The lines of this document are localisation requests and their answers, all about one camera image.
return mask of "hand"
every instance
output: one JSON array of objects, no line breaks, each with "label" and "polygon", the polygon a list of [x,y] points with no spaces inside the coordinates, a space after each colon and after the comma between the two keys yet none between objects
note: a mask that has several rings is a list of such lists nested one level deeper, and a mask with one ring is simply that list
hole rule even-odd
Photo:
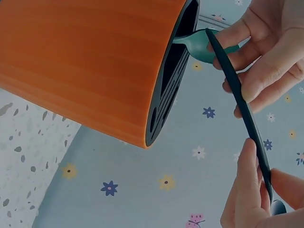
[{"label": "hand", "polygon": [[[250,38],[228,56],[236,71],[259,58],[239,74],[243,98],[254,113],[304,79],[304,0],[252,0],[242,18],[216,37],[223,48]],[[216,59],[213,65],[220,69]],[[226,81],[223,88],[231,92]],[[234,115],[241,117],[237,107]]]},{"label": "hand", "polygon": [[258,167],[256,145],[247,139],[237,163],[237,177],[227,199],[223,228],[302,228],[304,180],[273,169],[272,185],[294,212],[270,216],[270,201]]}]

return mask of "gray speckle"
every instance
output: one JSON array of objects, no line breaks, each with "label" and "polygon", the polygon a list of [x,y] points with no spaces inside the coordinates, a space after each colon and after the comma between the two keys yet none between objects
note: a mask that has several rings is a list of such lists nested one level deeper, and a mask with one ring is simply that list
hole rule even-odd
[{"label": "gray speckle", "polygon": [[6,104],[4,105],[2,108],[0,108],[0,116],[4,115],[9,108],[11,108],[13,106],[13,103],[9,103],[9,104]]},{"label": "gray speckle", "polygon": [[42,115],[42,120],[44,120],[44,119],[46,118],[47,114],[48,114],[47,111],[45,111],[45,112],[43,113],[43,115]]},{"label": "gray speckle", "polygon": [[25,162],[25,155],[21,156],[21,162]]},{"label": "gray speckle", "polygon": [[15,112],[14,112],[14,116],[17,115],[18,112],[19,112],[19,109],[16,109]]},{"label": "gray speckle", "polygon": [[9,199],[4,200],[3,201],[3,206],[6,207],[9,204],[9,202],[10,202]]},{"label": "gray speckle", "polygon": [[27,195],[27,199],[31,196],[31,194],[32,194],[32,192],[29,191],[29,192],[28,192],[28,195]]},{"label": "gray speckle", "polygon": [[31,132],[33,130],[33,121],[32,118],[29,118],[27,121],[27,131]]},{"label": "gray speckle", "polygon": [[1,150],[5,150],[6,149],[6,144],[5,143],[3,143],[3,142],[0,142],[0,149]]},{"label": "gray speckle", "polygon": [[40,151],[39,150],[36,150],[35,153],[34,153],[34,157],[37,157],[39,155]]},{"label": "gray speckle", "polygon": [[12,165],[12,164],[9,164],[5,169],[6,169],[7,171],[9,171],[12,167],[13,167],[13,165]]},{"label": "gray speckle", "polygon": [[22,151],[21,146],[16,147],[16,148],[14,149],[14,151],[16,151],[16,152],[21,152],[21,151]]}]

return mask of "knife block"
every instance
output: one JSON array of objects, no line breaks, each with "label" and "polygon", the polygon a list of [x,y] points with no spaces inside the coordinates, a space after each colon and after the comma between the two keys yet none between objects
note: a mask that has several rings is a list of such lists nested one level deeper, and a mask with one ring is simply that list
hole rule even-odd
[{"label": "knife block", "polygon": [[189,54],[199,0],[2,0],[0,87],[148,148]]}]

